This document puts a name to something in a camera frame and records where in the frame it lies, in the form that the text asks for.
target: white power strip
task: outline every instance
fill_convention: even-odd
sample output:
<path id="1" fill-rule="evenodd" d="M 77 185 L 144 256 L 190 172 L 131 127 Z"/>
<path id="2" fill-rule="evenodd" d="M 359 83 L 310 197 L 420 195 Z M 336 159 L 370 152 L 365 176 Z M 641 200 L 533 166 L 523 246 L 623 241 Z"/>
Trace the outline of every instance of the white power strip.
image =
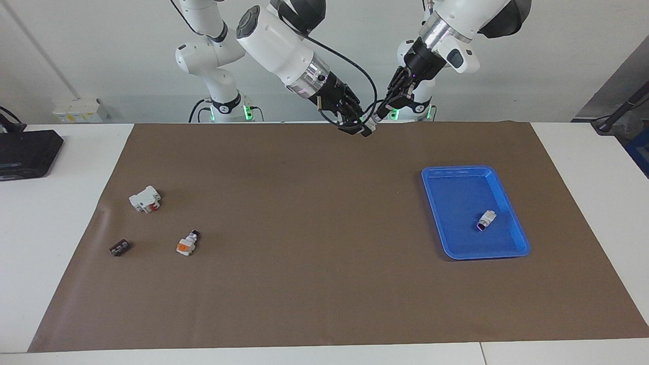
<path id="1" fill-rule="evenodd" d="M 105 123 L 108 112 L 99 99 L 79 99 L 59 104 L 53 114 L 61 123 Z"/>

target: white electrical component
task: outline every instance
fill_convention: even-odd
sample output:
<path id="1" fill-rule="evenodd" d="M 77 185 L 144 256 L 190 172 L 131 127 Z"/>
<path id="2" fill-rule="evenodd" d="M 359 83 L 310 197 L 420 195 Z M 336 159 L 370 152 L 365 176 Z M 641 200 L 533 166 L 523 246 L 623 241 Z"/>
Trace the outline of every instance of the white electrical component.
<path id="1" fill-rule="evenodd" d="M 158 194 L 155 188 L 153 186 L 147 186 L 144 191 L 130 197 L 129 201 L 138 212 L 148 214 L 160 208 L 160 199 L 160 194 Z"/>
<path id="2" fill-rule="evenodd" d="M 59 104 L 53 114 L 62 123 L 104 123 L 108 119 L 108 112 L 99 99 L 79 99 Z"/>
<path id="3" fill-rule="evenodd" d="M 196 242 L 199 240 L 201 234 L 198 231 L 190 232 L 187 237 L 180 240 L 176 246 L 176 252 L 183 256 L 189 256 L 196 248 Z"/>
<path id="4" fill-rule="evenodd" d="M 52 114 L 54 114 L 61 123 L 73 123 L 74 117 L 72 117 L 72 120 L 67 118 L 68 110 L 70 110 L 70 104 L 57 105 Z"/>
<path id="5" fill-rule="evenodd" d="M 496 217 L 496 212 L 494 212 L 493 210 L 487 210 L 487 212 L 482 215 L 480 221 L 477 224 L 478 230 L 480 230 L 480 232 L 484 231 L 490 224 L 493 223 Z"/>

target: white wall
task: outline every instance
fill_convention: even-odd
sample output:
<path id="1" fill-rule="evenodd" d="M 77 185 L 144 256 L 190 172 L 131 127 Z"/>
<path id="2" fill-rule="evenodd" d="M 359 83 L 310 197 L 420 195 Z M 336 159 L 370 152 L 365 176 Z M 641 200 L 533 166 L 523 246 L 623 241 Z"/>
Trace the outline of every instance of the white wall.
<path id="1" fill-rule="evenodd" d="M 225 1 L 221 12 L 235 27 L 256 3 Z M 0 104 L 27 122 L 53 121 L 49 99 L 71 91 L 35 59 L 38 50 L 17 34 L 16 23 L 5 21 L 11 18 L 6 6 L 72 88 L 100 97 L 114 121 L 185 121 L 206 95 L 202 82 L 175 64 L 175 47 L 195 36 L 169 1 L 0 0 Z M 438 119 L 570 121 L 649 34 L 648 15 L 646 0 L 535 0 L 516 36 L 475 41 L 479 73 L 440 74 Z M 396 68 L 397 45 L 416 36 L 420 23 L 419 0 L 329 0 L 327 19 L 312 35 L 365 67 L 384 90 Z M 319 52 L 368 104 L 363 76 Z M 291 95 L 252 58 L 226 68 L 267 119 L 319 119 L 309 102 Z"/>

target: black terminal block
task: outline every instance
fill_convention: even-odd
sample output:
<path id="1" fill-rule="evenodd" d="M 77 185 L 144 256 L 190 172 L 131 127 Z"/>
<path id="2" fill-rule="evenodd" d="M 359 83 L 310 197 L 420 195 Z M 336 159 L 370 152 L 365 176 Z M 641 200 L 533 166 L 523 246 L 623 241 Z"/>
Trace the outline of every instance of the black terminal block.
<path id="1" fill-rule="evenodd" d="M 131 244 L 129 243 L 129 241 L 122 240 L 119 241 L 118 244 L 110 248 L 110 253 L 113 254 L 113 256 L 115 257 L 120 257 L 130 248 L 131 248 Z"/>

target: white table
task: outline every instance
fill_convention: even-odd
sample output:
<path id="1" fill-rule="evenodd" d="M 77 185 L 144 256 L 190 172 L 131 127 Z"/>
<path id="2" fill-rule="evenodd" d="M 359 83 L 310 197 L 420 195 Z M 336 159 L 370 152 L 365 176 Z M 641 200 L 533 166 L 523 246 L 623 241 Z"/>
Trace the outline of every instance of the white table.
<path id="1" fill-rule="evenodd" d="M 586 124 L 534 129 L 645 320 L 649 181 L 614 138 Z M 50 125 L 66 140 L 45 179 L 0 185 L 2 364 L 644 364 L 649 340 L 24 354 L 84 233 L 132 125 Z M 42 245 L 40 242 L 54 244 Z"/>

